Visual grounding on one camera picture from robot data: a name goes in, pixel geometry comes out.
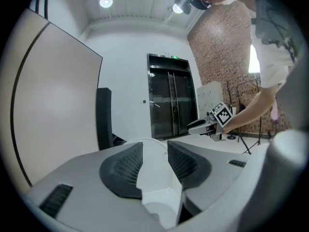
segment door handle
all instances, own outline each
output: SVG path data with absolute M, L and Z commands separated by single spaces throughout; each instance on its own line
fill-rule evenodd
M 180 114 L 179 114 L 179 109 L 178 109 L 178 95 L 177 95 L 177 87 L 176 87 L 176 80 L 175 80 L 175 74 L 174 73 L 173 73 L 173 78 L 174 78 L 174 87 L 175 87 L 177 114 L 178 114 L 178 130 L 179 130 L 179 134 L 180 134 Z
M 159 106 L 158 104 L 156 104 L 154 101 L 149 101 L 149 103 L 152 103 L 152 104 L 154 104 L 154 105 L 157 106 L 157 107 L 161 107 L 161 106 Z

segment cable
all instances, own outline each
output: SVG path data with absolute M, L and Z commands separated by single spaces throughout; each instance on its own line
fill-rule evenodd
M 214 131 L 214 130 L 207 130 L 207 135 L 209 136 L 209 137 L 211 137 L 210 135 L 209 135 L 209 132 L 210 131 Z
M 211 5 L 211 3 L 208 3 L 208 5 L 205 5 L 203 0 L 201 0 L 201 3 L 203 4 L 204 7 L 209 8 L 209 6 Z
M 269 22 L 269 23 L 271 23 L 273 25 L 276 25 L 278 28 L 281 28 L 281 29 L 285 30 L 286 32 L 288 31 L 285 27 L 283 27 L 283 26 L 281 26 L 281 25 L 279 25 L 279 24 L 277 24 L 275 22 L 271 22 L 271 21 L 263 19 L 263 18 L 260 18 L 259 20 Z
M 269 11 L 273 11 L 273 10 L 271 10 L 271 9 L 269 9 L 269 8 L 266 10 L 266 14 L 267 14 L 267 16 L 268 16 L 268 18 L 269 18 L 269 20 L 270 20 L 270 23 L 277 29 L 278 33 L 280 34 L 280 36 L 281 36 L 281 38 L 282 38 L 282 40 L 283 40 L 283 43 L 282 43 L 283 47 L 290 53 L 290 57 L 291 57 L 291 59 L 292 59 L 292 62 L 295 63 L 295 57 L 294 57 L 293 52 L 291 51 L 291 47 L 288 47 L 288 46 L 286 45 L 286 43 L 284 43 L 285 37 L 284 37 L 284 35 L 282 34 L 282 32 L 280 31 L 280 29 L 279 29 L 279 27 L 278 27 L 279 25 L 278 25 L 277 23 L 275 23 L 275 22 L 273 21 L 273 19 L 271 19 L 270 15 L 269 15 Z

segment gray floor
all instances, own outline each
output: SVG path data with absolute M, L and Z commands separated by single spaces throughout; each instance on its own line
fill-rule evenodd
M 244 137 L 243 138 L 247 146 L 250 148 L 253 144 L 257 142 L 257 138 L 251 138 L 251 137 Z M 246 151 L 245 145 L 239 140 L 239 143 L 237 142 L 237 139 L 235 140 L 229 140 L 226 139 L 226 141 L 221 142 L 215 142 L 210 137 L 206 135 L 187 135 L 175 139 L 171 139 L 172 141 L 180 141 L 187 144 L 195 145 L 202 148 L 208 148 L 213 150 L 219 150 L 219 151 L 225 151 L 225 152 L 231 152 L 231 153 L 239 153 L 242 154 Z M 261 144 L 269 144 L 269 140 L 261 139 Z M 258 149 L 257 144 L 250 150 L 252 153 Z

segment white cloth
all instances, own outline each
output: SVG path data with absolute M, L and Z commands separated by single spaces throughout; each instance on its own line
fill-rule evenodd
M 248 9 L 248 12 L 251 18 L 256 17 L 254 11 Z M 283 46 L 277 48 L 275 44 L 262 44 L 255 35 L 255 25 L 251 25 L 251 39 L 260 62 L 262 87 L 268 88 L 284 83 L 289 73 L 288 67 L 293 65 L 290 53 Z
M 272 110 L 270 112 L 270 117 L 273 121 L 277 121 L 279 118 L 278 106 L 277 106 L 276 101 L 272 104 Z

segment white wall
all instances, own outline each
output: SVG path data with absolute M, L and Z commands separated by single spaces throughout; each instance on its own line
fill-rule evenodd
M 39 15 L 44 16 L 45 0 L 40 0 Z M 35 11 L 36 0 L 30 3 L 30 9 Z M 48 0 L 48 20 L 74 38 L 85 41 L 82 35 L 88 25 L 81 0 Z
M 16 79 L 29 46 L 47 23 L 25 10 L 0 62 L 0 154 L 22 193 L 29 184 L 21 165 L 34 184 L 66 161 L 98 151 L 95 112 L 102 61 L 99 55 L 49 24 L 30 49 Z M 13 93 L 15 80 L 18 83 Z
M 12 31 L 0 62 L 0 145 L 2 149 L 0 153 L 10 179 L 19 192 L 28 190 L 29 185 L 19 167 L 12 141 L 10 123 L 12 91 L 18 68 L 29 45 L 46 24 L 47 21 L 44 18 L 26 10 Z
M 147 53 L 176 55 L 190 64 L 195 89 L 201 86 L 187 40 L 159 32 L 93 31 L 85 44 L 103 57 L 99 87 L 112 91 L 112 130 L 132 140 L 151 136 Z

